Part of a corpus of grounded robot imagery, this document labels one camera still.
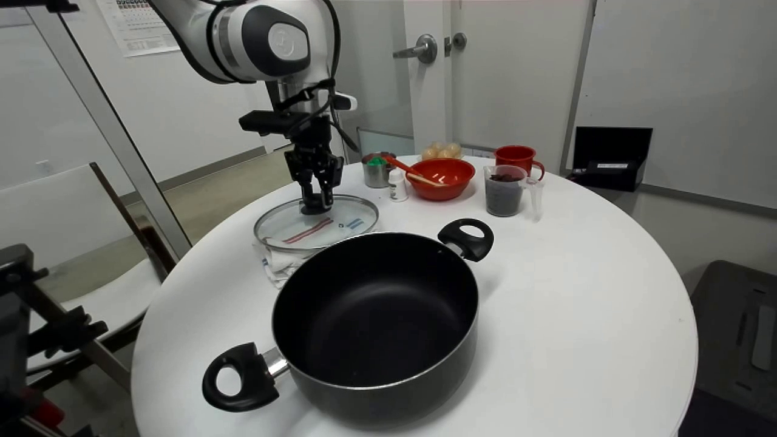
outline door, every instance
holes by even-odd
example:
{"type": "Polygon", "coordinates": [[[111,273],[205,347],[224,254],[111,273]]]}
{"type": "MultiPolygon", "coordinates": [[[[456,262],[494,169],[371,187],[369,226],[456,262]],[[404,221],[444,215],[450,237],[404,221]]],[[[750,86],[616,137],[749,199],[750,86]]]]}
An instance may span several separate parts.
{"type": "Polygon", "coordinates": [[[524,142],[564,169],[596,0],[454,3],[468,38],[451,56],[454,137],[484,151],[524,142]]]}
{"type": "Polygon", "coordinates": [[[359,100],[342,113],[365,153],[416,153],[427,142],[454,141],[451,131],[451,35],[450,0],[338,0],[342,68],[338,86],[359,100]]]}

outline small container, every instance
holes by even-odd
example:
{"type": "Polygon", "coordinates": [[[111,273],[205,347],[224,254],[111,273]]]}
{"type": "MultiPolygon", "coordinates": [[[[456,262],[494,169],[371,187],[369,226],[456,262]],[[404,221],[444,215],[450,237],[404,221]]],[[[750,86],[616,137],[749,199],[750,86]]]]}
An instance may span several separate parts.
{"type": "Polygon", "coordinates": [[[391,196],[393,201],[409,199],[406,174],[398,173],[398,169],[388,174],[388,196],[391,196]]]}
{"type": "Polygon", "coordinates": [[[380,153],[365,156],[363,167],[365,167],[365,184],[367,187],[371,187],[371,188],[388,187],[391,164],[384,160],[384,156],[380,156],[380,153]]]}

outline orange bowl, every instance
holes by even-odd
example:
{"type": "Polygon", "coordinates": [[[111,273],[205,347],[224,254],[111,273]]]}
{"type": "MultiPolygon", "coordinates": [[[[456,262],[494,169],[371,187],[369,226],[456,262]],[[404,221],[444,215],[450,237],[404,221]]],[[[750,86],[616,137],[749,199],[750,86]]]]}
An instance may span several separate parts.
{"type": "Polygon", "coordinates": [[[444,187],[435,187],[435,184],[426,184],[414,176],[406,176],[417,196],[431,201],[446,201],[446,199],[456,199],[467,188],[468,180],[477,174],[477,167],[467,160],[444,158],[444,160],[421,160],[414,164],[414,173],[444,184],[444,187]]]}

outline metal frame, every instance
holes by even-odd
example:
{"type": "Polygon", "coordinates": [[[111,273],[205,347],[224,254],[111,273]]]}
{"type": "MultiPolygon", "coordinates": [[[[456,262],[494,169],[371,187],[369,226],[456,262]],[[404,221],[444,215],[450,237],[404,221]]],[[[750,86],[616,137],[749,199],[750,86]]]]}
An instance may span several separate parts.
{"type": "Polygon", "coordinates": [[[97,123],[103,137],[115,151],[120,164],[123,167],[126,176],[143,199],[150,221],[160,231],[170,253],[179,260],[191,248],[191,239],[188,237],[185,227],[172,213],[165,193],[154,180],[143,156],[139,153],[133,137],[129,136],[123,122],[120,119],[115,105],[109,101],[95,69],[91,68],[91,60],[80,51],[65,18],[60,15],[51,15],[46,6],[28,6],[28,12],[34,27],[38,29],[42,38],[46,40],[48,51],[53,54],[55,63],[65,72],[68,82],[74,84],[76,95],[80,96],[82,107],[97,123]]]}
{"type": "Polygon", "coordinates": [[[571,156],[574,156],[574,136],[575,136],[575,123],[579,123],[580,93],[582,93],[582,78],[586,78],[591,33],[593,33],[593,22],[597,17],[597,5],[599,5],[599,0],[591,0],[591,10],[586,15],[586,29],[582,29],[582,40],[580,40],[580,57],[579,57],[579,69],[575,69],[574,101],[571,101],[569,116],[567,116],[564,151],[560,151],[560,162],[559,162],[559,167],[564,173],[571,169],[569,162],[571,162],[571,156]]]}
{"type": "Polygon", "coordinates": [[[63,333],[63,322],[70,315],[77,315],[76,329],[65,329],[65,334],[74,334],[74,344],[95,361],[106,377],[111,377],[123,390],[129,390],[129,369],[97,340],[100,333],[105,333],[105,322],[82,322],[85,315],[82,307],[65,310],[59,301],[53,301],[48,294],[44,294],[37,286],[37,278],[46,276],[46,270],[34,270],[32,265],[32,249],[28,244],[13,244],[3,248],[3,270],[0,270],[0,295],[15,294],[24,301],[28,307],[34,307],[44,321],[46,328],[37,329],[29,337],[28,350],[37,350],[38,334],[48,337],[51,329],[63,333]]]}

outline pot handle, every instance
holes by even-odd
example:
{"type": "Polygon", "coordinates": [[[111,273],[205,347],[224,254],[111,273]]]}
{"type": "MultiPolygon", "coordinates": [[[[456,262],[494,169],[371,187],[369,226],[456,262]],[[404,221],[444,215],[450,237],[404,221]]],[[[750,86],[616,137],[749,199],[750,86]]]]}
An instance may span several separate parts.
{"type": "Polygon", "coordinates": [[[202,377],[202,396],[221,409],[253,409],[273,402],[276,398],[274,377],[285,370],[285,361],[276,370],[273,370],[273,361],[267,361],[253,341],[239,344],[219,355],[202,377]],[[240,390],[228,396],[219,390],[219,374],[224,369],[236,369],[240,377],[240,390]]]}
{"type": "Polygon", "coordinates": [[[461,258],[473,260],[473,262],[484,260],[494,244],[494,231],[484,221],[477,221],[477,219],[451,221],[437,232],[437,237],[444,244],[456,244],[461,249],[461,258]],[[484,237],[463,232],[461,231],[463,226],[479,227],[484,232],[484,237]]]}

